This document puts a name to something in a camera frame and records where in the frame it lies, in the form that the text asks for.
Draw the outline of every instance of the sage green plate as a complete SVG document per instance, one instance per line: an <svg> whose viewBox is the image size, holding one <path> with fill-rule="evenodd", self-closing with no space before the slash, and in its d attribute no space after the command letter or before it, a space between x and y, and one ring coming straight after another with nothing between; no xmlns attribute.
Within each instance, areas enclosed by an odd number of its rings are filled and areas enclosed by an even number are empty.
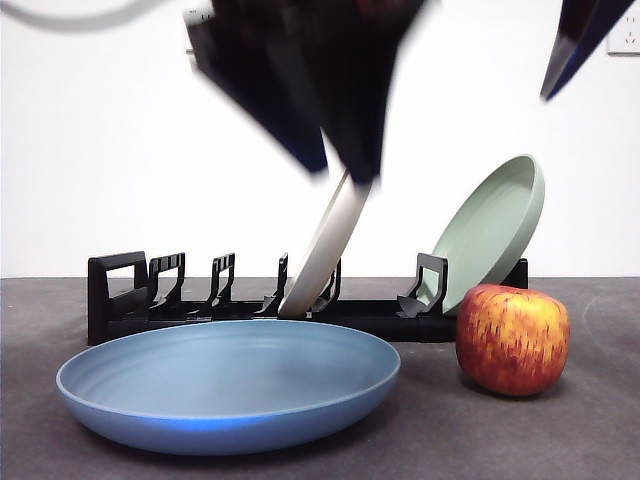
<svg viewBox="0 0 640 480"><path fill-rule="evenodd" d="M449 262L445 314L457 313L470 288L507 277L538 225L544 190L540 165L523 155L494 171L460 207L433 251ZM428 304L438 288L426 273L417 293Z"/></svg>

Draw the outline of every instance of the black dish rack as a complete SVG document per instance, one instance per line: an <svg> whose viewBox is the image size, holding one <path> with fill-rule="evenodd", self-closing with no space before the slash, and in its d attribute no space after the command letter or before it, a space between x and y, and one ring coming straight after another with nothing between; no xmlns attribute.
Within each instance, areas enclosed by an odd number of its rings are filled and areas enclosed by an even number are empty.
<svg viewBox="0 0 640 480"><path fill-rule="evenodd" d="M278 306L284 298L287 281L287 254L278 262L273 294L255 301L232 299L235 254L213 260L211 288L206 300L183 300L185 264L184 253L153 258L148 267L142 251L90 258L88 344L98 345L134 333L178 325L278 318ZM107 272L131 266L134 267L133 289L111 297ZM156 300L160 273L173 269L178 270L175 285L163 298ZM438 275L438 291L428 305L417 299L425 269ZM229 271L227 283L220 288L220 274L225 270ZM420 253L415 282L406 295L399 295L396 300L341 300L341 262L338 262L325 290L300 320L355 328L393 342L454 341L455 318L442 312L447 293L447 270L445 258ZM527 260L519 260L502 284L528 288Z"/></svg>

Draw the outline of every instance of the apple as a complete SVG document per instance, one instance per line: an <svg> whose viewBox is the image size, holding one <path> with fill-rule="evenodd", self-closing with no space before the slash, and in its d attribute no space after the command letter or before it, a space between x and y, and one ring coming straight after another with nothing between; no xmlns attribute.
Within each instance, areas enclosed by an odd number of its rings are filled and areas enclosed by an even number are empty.
<svg viewBox="0 0 640 480"><path fill-rule="evenodd" d="M567 309L535 290L478 285L465 295L456 328L460 367L493 392L543 392L558 381L567 362Z"/></svg>

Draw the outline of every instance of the blue bowl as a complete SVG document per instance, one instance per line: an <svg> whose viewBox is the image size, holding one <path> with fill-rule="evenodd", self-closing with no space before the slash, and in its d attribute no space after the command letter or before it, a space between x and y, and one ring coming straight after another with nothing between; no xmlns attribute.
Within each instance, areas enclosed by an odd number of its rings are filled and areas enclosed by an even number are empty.
<svg viewBox="0 0 640 480"><path fill-rule="evenodd" d="M349 328L246 320L145 332L90 348L58 371L73 416L125 445L234 455L298 445L369 414L400 357Z"/></svg>

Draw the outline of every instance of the gray table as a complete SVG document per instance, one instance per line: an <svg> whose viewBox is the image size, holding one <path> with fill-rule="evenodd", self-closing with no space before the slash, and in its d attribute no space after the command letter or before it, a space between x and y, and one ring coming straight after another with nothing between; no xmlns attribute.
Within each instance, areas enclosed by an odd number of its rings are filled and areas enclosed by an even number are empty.
<svg viewBox="0 0 640 480"><path fill-rule="evenodd" d="M237 282L246 298L273 286ZM345 279L344 291L384 298L410 282ZM573 321L565 373L542 396L508 400L476 389L451 344L397 344L394 393L355 426L279 452L185 458L102 439L58 399L56 370L86 347L84 280L3 280L2 478L640 478L640 279L539 279L532 287L564 302ZM207 281L185 288L204 298Z"/></svg>

